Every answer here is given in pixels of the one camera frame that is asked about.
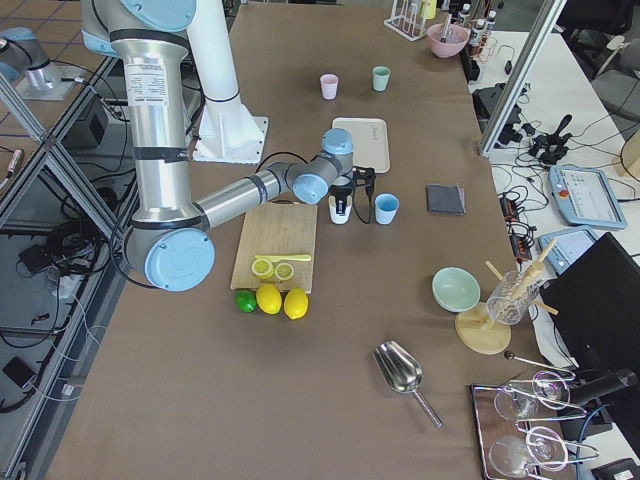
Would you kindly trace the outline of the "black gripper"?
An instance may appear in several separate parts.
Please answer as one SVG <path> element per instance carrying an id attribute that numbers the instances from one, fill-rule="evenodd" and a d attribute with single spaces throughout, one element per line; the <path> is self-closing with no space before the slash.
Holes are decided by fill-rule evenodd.
<path id="1" fill-rule="evenodd" d="M 331 186 L 331 195 L 336 198 L 337 214 L 350 214 L 350 198 L 347 197 L 354 195 L 358 187 L 363 187 L 368 199 L 372 200 L 375 190 L 373 168 L 354 166 L 349 174 L 340 176 Z"/>

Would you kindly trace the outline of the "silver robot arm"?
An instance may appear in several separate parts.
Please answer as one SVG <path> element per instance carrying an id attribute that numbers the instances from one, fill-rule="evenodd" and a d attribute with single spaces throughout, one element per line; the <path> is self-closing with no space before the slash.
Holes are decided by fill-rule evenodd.
<path id="1" fill-rule="evenodd" d="M 52 62 L 34 32 L 12 27 L 1 32 L 1 73 L 23 99 L 63 101 L 72 86 L 62 81 L 62 71 Z"/>
<path id="2" fill-rule="evenodd" d="M 209 231 L 286 192 L 315 204 L 353 167 L 351 135 L 328 130 L 305 164 L 276 162 L 199 200 L 189 160 L 255 163 L 267 120 L 243 104 L 218 1 L 85 1 L 86 46 L 124 66 L 139 207 L 124 255 L 151 285 L 185 291 L 215 261 Z"/>

